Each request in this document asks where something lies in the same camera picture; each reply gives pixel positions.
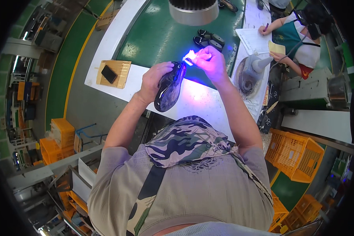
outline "smartphone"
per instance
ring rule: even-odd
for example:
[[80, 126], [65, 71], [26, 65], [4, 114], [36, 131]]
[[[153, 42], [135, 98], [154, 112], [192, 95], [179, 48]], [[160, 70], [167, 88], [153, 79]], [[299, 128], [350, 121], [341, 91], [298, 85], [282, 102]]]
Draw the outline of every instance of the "smartphone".
[[108, 67], [107, 65], [101, 71], [101, 74], [105, 77], [105, 79], [107, 79], [109, 83], [113, 83], [118, 77], [118, 75], [114, 73], [114, 71], [112, 71], [112, 69], [110, 69], [110, 67]]

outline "yellow notepad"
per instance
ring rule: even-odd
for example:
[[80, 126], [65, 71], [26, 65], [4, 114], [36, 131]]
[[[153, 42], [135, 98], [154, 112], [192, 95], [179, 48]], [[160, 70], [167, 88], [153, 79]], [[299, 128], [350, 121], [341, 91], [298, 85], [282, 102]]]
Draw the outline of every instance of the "yellow notepad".
[[284, 45], [275, 44], [269, 40], [269, 51], [275, 53], [282, 53], [286, 55], [286, 47]]

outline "glowing flashlight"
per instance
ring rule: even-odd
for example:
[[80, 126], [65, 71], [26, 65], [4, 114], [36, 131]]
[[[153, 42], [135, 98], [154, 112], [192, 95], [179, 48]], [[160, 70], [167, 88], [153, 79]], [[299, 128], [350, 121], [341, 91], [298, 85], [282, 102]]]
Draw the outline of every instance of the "glowing flashlight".
[[190, 50], [188, 54], [186, 54], [182, 60], [186, 62], [189, 66], [193, 65], [193, 59], [196, 58], [197, 55], [195, 54], [194, 50]]

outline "green apron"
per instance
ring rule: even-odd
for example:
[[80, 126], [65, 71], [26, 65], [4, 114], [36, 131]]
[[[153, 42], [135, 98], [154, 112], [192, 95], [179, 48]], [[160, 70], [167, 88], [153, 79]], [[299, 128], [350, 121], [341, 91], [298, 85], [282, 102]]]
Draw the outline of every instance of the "green apron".
[[[294, 25], [295, 21], [296, 20], [288, 22], [273, 31], [273, 42], [276, 44], [284, 45], [286, 47], [286, 55], [301, 40]], [[295, 53], [299, 49], [299, 47], [300, 46], [294, 48], [294, 50], [288, 55], [291, 60], [294, 58]]]

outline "red armband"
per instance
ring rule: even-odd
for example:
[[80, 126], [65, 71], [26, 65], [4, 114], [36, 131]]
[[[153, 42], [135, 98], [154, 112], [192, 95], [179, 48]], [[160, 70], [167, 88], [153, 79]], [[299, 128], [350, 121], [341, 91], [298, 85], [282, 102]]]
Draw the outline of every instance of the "red armband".
[[313, 71], [313, 69], [306, 67], [305, 65], [300, 64], [300, 63], [299, 63], [299, 67], [300, 67], [300, 71], [302, 72], [302, 78], [305, 80], [308, 79], [308, 76]]

